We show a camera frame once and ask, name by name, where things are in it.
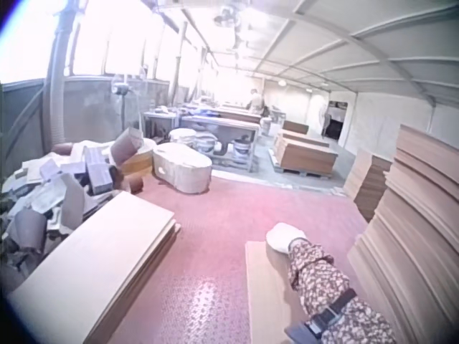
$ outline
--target ducting pipe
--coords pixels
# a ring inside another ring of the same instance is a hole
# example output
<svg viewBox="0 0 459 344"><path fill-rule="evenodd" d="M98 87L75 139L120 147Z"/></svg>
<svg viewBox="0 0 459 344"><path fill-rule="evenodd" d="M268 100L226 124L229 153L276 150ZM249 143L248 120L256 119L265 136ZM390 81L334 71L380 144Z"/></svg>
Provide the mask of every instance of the ducting pipe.
<svg viewBox="0 0 459 344"><path fill-rule="evenodd" d="M68 0L65 9L60 12L59 24L55 36L55 48L51 63L51 80L49 85L49 125L52 145L63 143L64 134L64 69L65 58L73 22L78 11L78 1Z"/></svg>

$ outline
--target workshop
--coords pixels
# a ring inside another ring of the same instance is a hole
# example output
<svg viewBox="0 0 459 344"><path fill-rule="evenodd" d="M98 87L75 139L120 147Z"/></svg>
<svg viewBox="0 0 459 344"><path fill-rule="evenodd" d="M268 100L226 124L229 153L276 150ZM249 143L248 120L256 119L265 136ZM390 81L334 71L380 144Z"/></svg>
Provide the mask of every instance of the workshop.
<svg viewBox="0 0 459 344"><path fill-rule="evenodd" d="M0 7L6 343L459 343L458 0Z"/></svg>

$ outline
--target paint can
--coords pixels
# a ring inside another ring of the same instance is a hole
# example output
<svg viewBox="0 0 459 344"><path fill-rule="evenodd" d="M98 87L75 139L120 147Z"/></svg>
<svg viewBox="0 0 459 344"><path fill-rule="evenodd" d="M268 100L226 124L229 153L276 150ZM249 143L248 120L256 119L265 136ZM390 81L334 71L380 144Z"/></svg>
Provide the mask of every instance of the paint can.
<svg viewBox="0 0 459 344"><path fill-rule="evenodd" d="M233 157L235 159L247 159L249 157L250 152L250 142L246 141L242 138L238 138L237 140L232 141L233 144Z"/></svg>
<svg viewBox="0 0 459 344"><path fill-rule="evenodd" d="M197 133L195 149L200 153L211 153L216 142L217 138L211 133Z"/></svg>

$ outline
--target white container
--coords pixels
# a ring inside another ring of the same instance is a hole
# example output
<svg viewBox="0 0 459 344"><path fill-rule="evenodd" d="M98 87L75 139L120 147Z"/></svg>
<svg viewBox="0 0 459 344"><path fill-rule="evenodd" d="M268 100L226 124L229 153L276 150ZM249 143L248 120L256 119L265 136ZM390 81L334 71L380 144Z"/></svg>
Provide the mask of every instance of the white container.
<svg viewBox="0 0 459 344"><path fill-rule="evenodd" d="M269 117L264 117L260 120L260 127L261 127L262 135L269 136L272 121L273 120Z"/></svg>
<svg viewBox="0 0 459 344"><path fill-rule="evenodd" d="M186 194L200 194L209 188L212 161L179 143L163 143L153 149L155 174Z"/></svg>
<svg viewBox="0 0 459 344"><path fill-rule="evenodd" d="M171 142L182 143L193 148L196 140L196 131L188 128L178 128L171 130L169 137L171 138Z"/></svg>

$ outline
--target red floor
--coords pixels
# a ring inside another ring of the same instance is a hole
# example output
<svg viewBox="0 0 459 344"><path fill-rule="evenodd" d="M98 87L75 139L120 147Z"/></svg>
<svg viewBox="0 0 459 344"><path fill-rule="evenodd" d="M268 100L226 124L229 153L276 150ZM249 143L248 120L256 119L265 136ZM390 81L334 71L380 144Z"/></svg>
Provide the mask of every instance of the red floor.
<svg viewBox="0 0 459 344"><path fill-rule="evenodd" d="M249 343L245 242L263 241L278 222L324 245L355 280L346 254L366 222L347 198L219 178L190 196L145 182L139 196L174 211L181 233L111 344Z"/></svg>

